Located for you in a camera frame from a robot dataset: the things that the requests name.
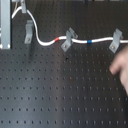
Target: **screw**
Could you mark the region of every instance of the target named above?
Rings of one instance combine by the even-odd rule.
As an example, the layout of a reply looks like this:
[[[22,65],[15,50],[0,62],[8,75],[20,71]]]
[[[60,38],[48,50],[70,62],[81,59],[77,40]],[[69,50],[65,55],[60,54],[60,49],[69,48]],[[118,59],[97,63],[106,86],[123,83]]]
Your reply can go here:
[[[113,45],[112,45],[112,47],[111,47],[111,48],[112,48],[112,49],[115,49],[115,46],[113,46]]]
[[[30,38],[27,38],[27,41],[29,42],[30,41]]]
[[[21,3],[24,4],[24,0],[22,0]]]
[[[64,45],[63,47],[66,48],[66,45]]]

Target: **finger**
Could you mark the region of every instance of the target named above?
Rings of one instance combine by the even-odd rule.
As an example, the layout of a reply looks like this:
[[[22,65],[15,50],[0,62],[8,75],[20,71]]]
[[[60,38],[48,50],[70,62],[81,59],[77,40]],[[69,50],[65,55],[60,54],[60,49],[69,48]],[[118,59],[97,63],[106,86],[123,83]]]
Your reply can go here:
[[[128,94],[128,67],[121,70],[120,81]]]
[[[112,74],[116,74],[121,68],[123,68],[124,64],[124,56],[120,53],[116,56],[109,69]]]

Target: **gray surface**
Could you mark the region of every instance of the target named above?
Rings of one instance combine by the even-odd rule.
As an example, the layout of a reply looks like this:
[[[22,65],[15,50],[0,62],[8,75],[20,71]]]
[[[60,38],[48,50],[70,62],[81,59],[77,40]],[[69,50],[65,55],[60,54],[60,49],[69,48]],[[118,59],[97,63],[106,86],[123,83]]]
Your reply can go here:
[[[11,44],[11,1],[1,0],[1,44],[3,49],[10,49]]]
[[[28,1],[43,41],[72,27],[79,39],[113,36],[128,39],[124,2]],[[0,51],[0,128],[128,128],[128,99],[119,74],[109,65],[111,41],[73,44],[64,53],[59,41],[49,47],[25,45],[28,15],[12,21],[12,50]]]

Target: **white cable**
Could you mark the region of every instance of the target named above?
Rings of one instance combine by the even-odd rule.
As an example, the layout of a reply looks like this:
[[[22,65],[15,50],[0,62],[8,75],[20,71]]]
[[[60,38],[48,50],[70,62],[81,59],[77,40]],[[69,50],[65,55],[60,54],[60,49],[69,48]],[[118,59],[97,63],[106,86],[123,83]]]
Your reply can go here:
[[[124,43],[124,44],[125,44],[125,43],[128,43],[128,40],[120,40],[120,43],[122,43],[122,44],[123,44],[123,43]]]
[[[18,7],[16,9],[16,11],[13,13],[12,15],[12,19],[15,17],[15,15],[17,14],[17,12],[19,10],[21,10],[22,7]],[[50,42],[42,42],[40,39],[39,39],[39,36],[38,36],[38,28],[37,28],[37,24],[36,24],[36,21],[33,17],[33,15],[31,14],[31,12],[29,10],[27,10],[27,13],[29,14],[29,16],[32,18],[33,22],[34,22],[34,26],[35,26],[35,30],[36,30],[36,38],[37,38],[37,41],[39,42],[40,45],[43,45],[43,46],[49,46],[53,43],[55,43],[55,40],[52,40]],[[59,37],[59,40],[66,40],[66,36],[61,36]],[[102,41],[108,41],[108,40],[113,40],[113,37],[105,37],[105,38],[100,38],[100,39],[94,39],[94,40],[77,40],[77,39],[72,39],[72,41],[74,43],[79,43],[79,44],[86,44],[86,43],[97,43],[97,42],[102,42]],[[120,43],[128,43],[128,40],[120,40]]]
[[[15,17],[15,15],[17,14],[17,12],[19,12],[21,9],[22,9],[21,6],[16,9],[16,11],[12,14],[12,19]]]
[[[16,4],[15,4],[15,9],[14,9],[13,13],[16,11],[17,5],[18,5],[18,2],[16,2]]]
[[[39,44],[40,44],[40,45],[43,45],[43,46],[49,46],[49,45],[55,43],[54,40],[52,40],[52,41],[50,41],[50,42],[42,42],[42,41],[39,39],[39,36],[38,36],[38,28],[37,28],[36,21],[35,21],[34,17],[32,16],[32,14],[30,13],[29,10],[27,10],[27,13],[30,15],[30,17],[32,18],[32,20],[33,20],[33,22],[34,22],[35,30],[36,30],[36,38],[37,38]]]

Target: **metal clamp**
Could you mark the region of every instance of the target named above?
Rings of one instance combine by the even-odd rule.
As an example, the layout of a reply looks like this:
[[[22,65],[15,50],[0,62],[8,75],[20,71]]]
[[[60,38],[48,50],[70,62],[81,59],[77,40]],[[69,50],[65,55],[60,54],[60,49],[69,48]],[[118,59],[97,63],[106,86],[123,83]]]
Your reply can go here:
[[[71,38],[77,39],[78,35],[74,32],[72,28],[69,28],[69,31],[66,32],[66,37],[66,41],[61,45],[61,48],[64,52],[66,52],[73,44]]]
[[[22,13],[27,13],[26,1],[25,0],[12,0],[12,2],[20,2],[22,6]]]
[[[34,24],[32,20],[28,20],[26,24],[26,37],[25,37],[25,44],[31,44],[32,37],[34,31]]]
[[[120,40],[123,38],[122,32],[119,29],[116,29],[113,34],[113,41],[109,46],[109,49],[115,53],[120,45]]]

